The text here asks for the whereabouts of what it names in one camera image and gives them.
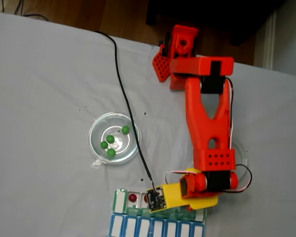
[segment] mounting hole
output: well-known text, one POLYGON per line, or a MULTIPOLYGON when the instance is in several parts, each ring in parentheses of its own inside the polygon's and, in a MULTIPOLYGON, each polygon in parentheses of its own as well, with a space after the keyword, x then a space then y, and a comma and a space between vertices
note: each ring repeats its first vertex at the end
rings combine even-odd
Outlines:
POLYGON ((184 39, 180 40, 180 45, 181 46, 186 46, 187 45, 186 40, 184 40, 184 39))

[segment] clear glass dish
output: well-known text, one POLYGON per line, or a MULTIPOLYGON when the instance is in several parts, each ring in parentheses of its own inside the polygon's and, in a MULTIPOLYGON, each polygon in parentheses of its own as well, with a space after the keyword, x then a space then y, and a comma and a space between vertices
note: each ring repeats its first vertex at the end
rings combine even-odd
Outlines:
MULTIPOLYGON (((141 144, 142 136, 139 128, 135 125, 138 140, 141 144)), ((131 120, 128 116, 121 113, 108 113, 99 117, 92 124, 89 131, 90 150, 95 158, 106 164, 121 164, 133 158, 137 151, 137 144, 133 132, 131 120), (122 127, 128 126, 129 133, 123 134, 122 127), (106 149, 101 148, 101 142, 106 140, 108 135, 113 135, 114 143, 109 143, 106 149), (107 150, 112 148, 116 151, 116 155, 109 157, 107 150)))

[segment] green ball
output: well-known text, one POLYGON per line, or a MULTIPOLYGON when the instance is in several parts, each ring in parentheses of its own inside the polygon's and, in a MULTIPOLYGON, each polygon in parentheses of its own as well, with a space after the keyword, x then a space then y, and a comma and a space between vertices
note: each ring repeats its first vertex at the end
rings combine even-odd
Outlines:
POLYGON ((106 141, 101 142, 101 148, 106 149, 108 147, 108 143, 106 141))
POLYGON ((116 151, 112 148, 108 149, 107 154, 109 157, 113 157, 116 154, 116 151))
POLYGON ((128 126, 123 126, 122 127, 122 133, 125 134, 125 135, 128 134, 129 133, 129 127, 128 126))
POLYGON ((115 141, 114 136, 112 136, 112 135, 108 135, 108 136, 107 136, 107 142, 108 142, 108 143, 114 143, 114 141, 115 141))

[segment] wire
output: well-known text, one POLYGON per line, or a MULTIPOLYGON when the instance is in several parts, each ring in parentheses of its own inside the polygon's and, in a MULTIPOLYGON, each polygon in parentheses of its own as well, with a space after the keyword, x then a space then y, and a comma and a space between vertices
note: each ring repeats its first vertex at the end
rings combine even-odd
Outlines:
POLYGON ((41 18, 44 18, 44 20, 49 21, 46 17, 40 14, 25 14, 23 16, 29 17, 29 16, 40 16, 41 18))
POLYGON ((230 86, 230 129, 229 129, 229 148, 231 149, 233 120, 232 120, 232 102, 233 102, 233 84, 229 78, 226 78, 230 86))
POLYGON ((19 3, 18 3, 18 5, 17 5, 17 7, 16 7, 16 9, 14 11, 14 15, 17 15, 18 14, 18 11, 19 11, 19 8, 20 8, 20 5, 21 5, 21 1, 22 0, 19 0, 19 3))
POLYGON ((243 188, 238 189, 238 190, 222 190, 223 193, 229 193, 229 194, 242 193, 243 191, 245 191, 250 186, 250 184, 252 182, 252 172, 251 172, 251 170, 247 166, 245 166, 244 164, 237 164, 236 166, 243 166, 243 167, 245 167, 249 171, 249 173, 250 173, 250 179, 249 179, 249 181, 247 182, 247 184, 243 188))
POLYGON ((129 102, 128 102, 128 99, 127 99, 127 96, 126 96, 126 93, 125 93, 125 90, 124 90, 124 87, 123 87, 122 80, 121 80, 120 75, 119 75, 118 62, 117 62, 117 45, 116 45, 116 42, 115 42, 115 40, 113 40, 113 38, 111 38, 109 35, 107 35, 107 34, 105 34, 103 32, 100 32, 100 31, 95 31, 95 32, 109 38, 114 44, 116 73, 117 73, 120 88, 121 88, 121 90, 123 92, 123 95, 124 95, 124 98, 125 98, 125 102, 126 102, 127 109, 128 109, 128 112, 129 112, 129 117, 130 117, 130 120, 132 122, 133 131, 134 131, 134 135, 135 135, 135 140, 136 140, 136 144, 137 144, 137 147, 138 147, 138 152, 139 152, 139 155, 140 155, 140 157, 142 159, 142 162, 144 164, 144 167, 145 167, 146 173, 148 175, 148 178, 150 179, 150 181, 152 183, 152 187, 153 187, 155 192, 158 192, 157 189, 156 189, 156 186, 153 183, 151 173, 150 173, 150 171, 148 169, 148 166, 146 164, 145 158, 144 158, 143 153, 142 153, 142 149, 140 148, 140 144, 139 144, 139 140, 138 140, 138 135, 137 135, 136 127, 135 127, 133 114, 132 114, 132 111, 131 111, 131 108, 130 108, 130 105, 129 105, 129 102))
POLYGON ((194 171, 188 171, 188 170, 171 170, 171 171, 167 171, 166 174, 164 175, 164 179, 166 181, 166 184, 168 184, 167 175, 169 173, 174 173, 174 174, 197 174, 194 171))
POLYGON ((22 0, 22 6, 21 6, 21 16, 22 16, 22 13, 23 13, 23 5, 24 5, 24 0, 22 0))

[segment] white sheet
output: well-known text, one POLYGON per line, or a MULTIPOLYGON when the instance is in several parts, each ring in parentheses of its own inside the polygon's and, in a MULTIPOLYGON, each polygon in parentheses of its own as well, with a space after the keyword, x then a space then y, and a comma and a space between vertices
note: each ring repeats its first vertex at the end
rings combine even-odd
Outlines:
MULTIPOLYGON (((143 153, 161 184, 167 170, 191 166, 184 93, 158 82, 157 47, 116 42, 143 153)), ((231 79, 234 136, 254 177, 243 194, 220 197, 206 235, 296 236, 296 77, 235 64, 231 79)), ((127 114, 109 40, 0 13, 0 237, 106 236, 113 191, 150 187, 139 157, 90 167, 88 131, 107 112, 127 114)))

